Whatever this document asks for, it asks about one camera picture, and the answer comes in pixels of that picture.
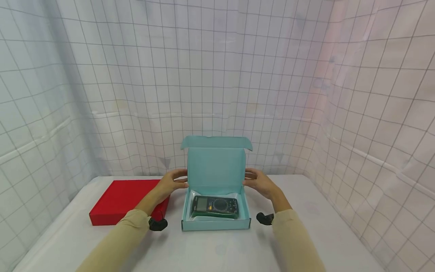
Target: digital multimeter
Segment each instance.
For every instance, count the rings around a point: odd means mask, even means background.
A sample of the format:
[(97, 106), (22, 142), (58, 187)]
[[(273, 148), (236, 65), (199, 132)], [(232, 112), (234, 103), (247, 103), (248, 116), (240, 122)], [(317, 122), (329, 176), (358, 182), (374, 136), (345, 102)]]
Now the digital multimeter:
[(193, 198), (192, 217), (214, 216), (237, 219), (239, 205), (235, 198), (220, 198), (197, 195)]

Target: person's left hand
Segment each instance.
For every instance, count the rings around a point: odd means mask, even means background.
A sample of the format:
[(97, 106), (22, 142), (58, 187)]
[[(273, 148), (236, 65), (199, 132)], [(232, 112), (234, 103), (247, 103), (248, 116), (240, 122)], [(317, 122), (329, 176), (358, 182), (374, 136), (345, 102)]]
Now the person's left hand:
[(151, 215), (154, 208), (172, 194), (173, 191), (189, 187), (186, 183), (187, 178), (177, 179), (184, 176), (187, 176), (187, 169), (175, 169), (166, 173), (157, 183), (156, 187), (139, 202), (135, 209), (142, 210), (147, 215)]
[(180, 178), (187, 176), (187, 169), (175, 169), (166, 173), (162, 179), (157, 183), (153, 191), (156, 191), (157, 204), (165, 200), (173, 191), (189, 187), (187, 178)]

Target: curtain fold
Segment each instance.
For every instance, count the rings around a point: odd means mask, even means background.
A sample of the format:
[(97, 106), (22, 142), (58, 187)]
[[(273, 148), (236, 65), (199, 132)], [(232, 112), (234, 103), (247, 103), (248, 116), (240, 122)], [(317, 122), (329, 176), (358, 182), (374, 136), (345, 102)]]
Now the curtain fold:
[(0, 1), (0, 272), (187, 135), (309, 177), (388, 271), (435, 267), (435, 0)]

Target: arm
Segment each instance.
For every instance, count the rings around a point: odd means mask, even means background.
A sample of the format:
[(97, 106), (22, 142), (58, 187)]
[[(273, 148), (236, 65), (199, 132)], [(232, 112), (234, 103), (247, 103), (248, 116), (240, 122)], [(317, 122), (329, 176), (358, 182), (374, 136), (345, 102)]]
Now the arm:
[(275, 210), (272, 228), (286, 261), (287, 270), (324, 272), (323, 262), (307, 230), (281, 189), (259, 170), (247, 168), (246, 172), (243, 184), (272, 201)]
[(148, 215), (157, 204), (166, 199), (174, 190), (187, 188), (187, 179), (175, 180), (187, 175), (187, 170), (168, 172), (125, 217), (104, 237), (86, 257), (77, 272), (115, 272), (139, 245), (148, 231)]

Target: hand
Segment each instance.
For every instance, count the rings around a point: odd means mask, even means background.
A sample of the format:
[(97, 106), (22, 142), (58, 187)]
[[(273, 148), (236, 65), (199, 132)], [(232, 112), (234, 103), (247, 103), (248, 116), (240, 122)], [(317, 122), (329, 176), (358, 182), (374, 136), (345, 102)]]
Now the hand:
[(156, 187), (139, 202), (135, 209), (142, 210), (150, 216), (154, 208), (172, 194), (173, 191), (189, 187), (186, 183), (187, 178), (177, 179), (184, 176), (187, 176), (187, 169), (175, 169), (166, 173), (157, 183)]
[(246, 168), (245, 180), (243, 185), (251, 187), (259, 192), (262, 196), (272, 200), (272, 196), (277, 194), (281, 189), (273, 181), (263, 174), (260, 170)]
[(272, 200), (275, 212), (291, 209), (290, 203), (281, 189), (263, 172), (254, 168), (246, 168), (243, 185), (259, 192), (262, 196)]

